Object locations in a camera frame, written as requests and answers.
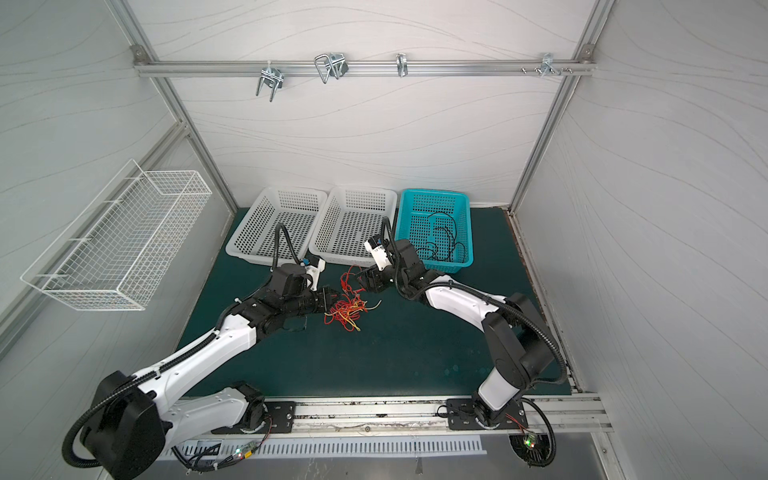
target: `green mat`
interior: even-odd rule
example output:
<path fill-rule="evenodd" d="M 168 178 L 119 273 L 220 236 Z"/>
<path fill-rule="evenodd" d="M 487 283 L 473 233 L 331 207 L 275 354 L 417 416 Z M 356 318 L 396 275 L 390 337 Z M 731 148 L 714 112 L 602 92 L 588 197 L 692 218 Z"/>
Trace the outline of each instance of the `green mat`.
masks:
<path fill-rule="evenodd" d="M 237 212 L 230 236 L 246 212 Z M 505 212 L 473 208 L 472 230 L 475 262 L 453 277 L 488 293 L 521 292 L 535 301 Z M 328 264 L 321 284 L 341 290 L 339 277 L 347 269 Z M 233 298 L 256 289 L 268 274 L 268 266 L 230 257 L 222 247 L 179 347 L 212 328 Z M 209 395 L 238 380 L 267 396 L 469 395 L 491 372 L 485 337 L 469 323 L 406 301 L 394 289 L 362 297 L 370 306 L 382 303 L 362 315 L 359 332 L 347 332 L 338 322 L 324 325 L 322 315 L 310 315 L 306 330 L 275 333 L 222 365 L 188 395 Z M 557 374 L 554 363 L 545 372 Z M 531 393 L 568 395 L 570 386 L 541 385 Z"/>

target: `white wire mesh basket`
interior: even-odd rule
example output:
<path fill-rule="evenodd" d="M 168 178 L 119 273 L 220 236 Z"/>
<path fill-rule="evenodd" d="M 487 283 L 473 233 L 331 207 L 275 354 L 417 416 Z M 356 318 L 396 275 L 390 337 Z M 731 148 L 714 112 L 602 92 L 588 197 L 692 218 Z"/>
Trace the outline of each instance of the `white wire mesh basket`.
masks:
<path fill-rule="evenodd" d="M 370 187 L 335 187 L 320 211 L 310 240 L 310 252 L 329 263 L 372 266 L 363 246 L 376 235 L 382 219 L 395 218 L 397 193 Z"/>
<path fill-rule="evenodd" d="M 119 194 L 102 200 L 109 190 Z M 143 171 L 131 161 L 22 281 L 75 310 L 144 310 L 210 193 L 195 170 Z"/>
<path fill-rule="evenodd" d="M 309 188 L 265 188 L 237 226 L 225 251 L 251 263 L 272 265 L 275 224 L 282 222 L 296 255 L 304 258 L 317 213 L 327 198 L 325 192 Z M 288 262 L 293 262 L 293 257 L 281 236 L 277 264 Z"/>

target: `blue basket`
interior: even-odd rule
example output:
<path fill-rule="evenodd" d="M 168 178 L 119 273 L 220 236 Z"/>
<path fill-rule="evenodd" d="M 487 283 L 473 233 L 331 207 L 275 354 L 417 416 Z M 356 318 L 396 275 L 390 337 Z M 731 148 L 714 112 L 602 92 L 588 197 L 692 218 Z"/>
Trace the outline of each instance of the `blue basket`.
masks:
<path fill-rule="evenodd" d="M 456 273 L 472 265 L 469 198 L 442 190 L 405 190 L 395 240 L 407 238 L 428 269 Z"/>

